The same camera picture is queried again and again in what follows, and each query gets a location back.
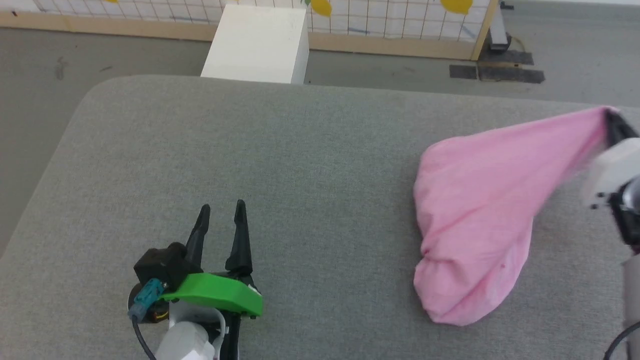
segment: wire grid fence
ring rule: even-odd
[[[309,31],[365,37],[475,42],[490,0],[473,0],[468,14],[440,0],[330,0],[330,17],[300,0],[34,0],[41,12],[82,17],[217,24],[227,3],[306,8]]]

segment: pink fabric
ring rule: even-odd
[[[533,217],[603,144],[606,109],[451,138],[422,155],[413,195],[423,259],[413,285],[434,322],[476,322],[509,294]]]

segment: gray table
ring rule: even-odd
[[[120,78],[78,106],[0,259],[8,359],[142,359],[125,314],[134,262],[212,208],[222,270],[247,203],[264,316],[244,359],[598,359],[621,329],[627,250],[580,179],[537,217],[512,294],[474,325],[435,325],[412,287],[412,185],[432,143],[589,107],[169,76]],[[623,109],[640,127],[640,109]],[[166,323],[145,325],[155,348]]]

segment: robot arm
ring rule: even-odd
[[[186,245],[149,249],[134,270],[140,283],[129,295],[129,317],[147,356],[158,360],[237,360],[240,321],[262,314],[262,295],[251,276],[253,265],[246,207],[238,200],[236,235],[226,272],[201,269],[209,205],[202,206]],[[169,319],[169,330],[153,353],[138,322]]]
[[[606,118],[609,148],[591,164],[582,188],[585,206],[609,206],[622,241],[634,252],[623,264],[625,327],[612,342],[604,359],[625,338],[629,359],[640,359],[640,137],[619,113],[609,111]]]

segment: white box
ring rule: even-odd
[[[302,84],[309,57],[306,13],[228,4],[200,76]]]

